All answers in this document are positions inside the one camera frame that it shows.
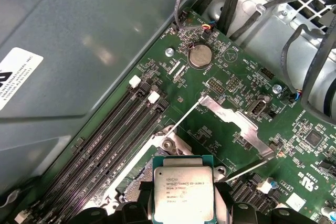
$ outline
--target white slot latch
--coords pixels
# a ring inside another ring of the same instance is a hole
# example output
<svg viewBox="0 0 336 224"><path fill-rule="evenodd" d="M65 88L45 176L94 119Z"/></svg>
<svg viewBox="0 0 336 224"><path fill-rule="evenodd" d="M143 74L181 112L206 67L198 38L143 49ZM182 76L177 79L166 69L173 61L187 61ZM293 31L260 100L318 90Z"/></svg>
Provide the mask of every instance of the white slot latch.
<svg viewBox="0 0 336 224"><path fill-rule="evenodd" d="M152 91L152 93L148 97L148 101L154 104L159 98L160 98L160 95L157 92Z"/></svg>
<svg viewBox="0 0 336 224"><path fill-rule="evenodd" d="M26 210L23 210L21 212L18 213L18 215L15 217L15 221L18 223L18 224L21 224L22 222L24 222L27 217L30 215L30 212L27 212Z"/></svg>
<svg viewBox="0 0 336 224"><path fill-rule="evenodd" d="M133 76L132 79L129 81L129 84L132 88L136 88L139 83L141 82L141 79L138 76Z"/></svg>

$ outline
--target motherboard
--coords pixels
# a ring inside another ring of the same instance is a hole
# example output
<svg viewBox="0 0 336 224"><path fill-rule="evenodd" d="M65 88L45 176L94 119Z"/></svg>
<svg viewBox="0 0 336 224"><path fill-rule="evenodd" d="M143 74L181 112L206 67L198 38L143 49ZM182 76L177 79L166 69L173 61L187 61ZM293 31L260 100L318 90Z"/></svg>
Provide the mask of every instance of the motherboard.
<svg viewBox="0 0 336 224"><path fill-rule="evenodd" d="M182 22L205 24L191 9ZM212 154L224 180L264 161L250 177L229 181L233 196L239 198L248 183L253 194L271 177L273 198L259 193L260 202L271 198L271 208L287 206L319 221L326 202L336 204L336 128L299 101L299 91L292 93L216 28L178 30L172 24L47 171L37 187L46 191L33 189L20 210L63 223L86 204L136 200L140 182L152 178L152 156L185 153L150 145L134 157L152 135L183 119L173 133L192 154Z"/></svg>

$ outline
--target chip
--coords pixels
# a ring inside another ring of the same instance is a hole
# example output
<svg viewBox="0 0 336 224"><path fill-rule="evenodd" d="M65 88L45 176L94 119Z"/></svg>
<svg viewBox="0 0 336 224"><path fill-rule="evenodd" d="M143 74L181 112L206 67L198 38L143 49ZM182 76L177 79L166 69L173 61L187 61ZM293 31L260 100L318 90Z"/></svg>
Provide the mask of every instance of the chip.
<svg viewBox="0 0 336 224"><path fill-rule="evenodd" d="M322 136L314 130L311 131L306 137L306 141L314 147L316 147L321 140L322 140Z"/></svg>

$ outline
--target white sticker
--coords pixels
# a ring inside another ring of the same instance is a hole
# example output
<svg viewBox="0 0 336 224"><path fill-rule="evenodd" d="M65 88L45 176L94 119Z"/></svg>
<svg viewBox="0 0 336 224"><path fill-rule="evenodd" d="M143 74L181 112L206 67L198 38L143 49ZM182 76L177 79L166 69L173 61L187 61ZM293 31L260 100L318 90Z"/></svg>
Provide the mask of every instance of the white sticker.
<svg viewBox="0 0 336 224"><path fill-rule="evenodd" d="M0 110L42 62L43 57L13 48L0 62Z"/></svg>
<svg viewBox="0 0 336 224"><path fill-rule="evenodd" d="M306 201L296 193L293 193L286 201L286 204L294 209L296 212L300 211L305 203Z"/></svg>

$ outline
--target ventilation holes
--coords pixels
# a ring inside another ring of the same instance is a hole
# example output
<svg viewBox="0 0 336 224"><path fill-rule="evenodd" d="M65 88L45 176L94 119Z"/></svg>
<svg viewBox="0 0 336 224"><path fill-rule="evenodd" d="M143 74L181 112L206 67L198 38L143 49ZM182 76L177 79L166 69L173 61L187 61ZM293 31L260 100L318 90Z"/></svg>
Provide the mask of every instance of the ventilation holes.
<svg viewBox="0 0 336 224"><path fill-rule="evenodd" d="M316 25L318 28L321 28L323 25L319 22L320 17L315 17L311 20L311 22Z"/></svg>
<svg viewBox="0 0 336 224"><path fill-rule="evenodd" d="M314 13L308 9L308 8L303 8L300 12L299 12L303 17L305 17L306 19L311 18L312 16L314 16Z"/></svg>
<svg viewBox="0 0 336 224"><path fill-rule="evenodd" d="M303 5L299 1L294 1L291 3L288 3L291 7L293 7L295 10L300 9Z"/></svg>
<svg viewBox="0 0 336 224"><path fill-rule="evenodd" d="M319 0L313 0L312 2L310 2L309 7L315 10L317 13L325 8L325 6Z"/></svg>

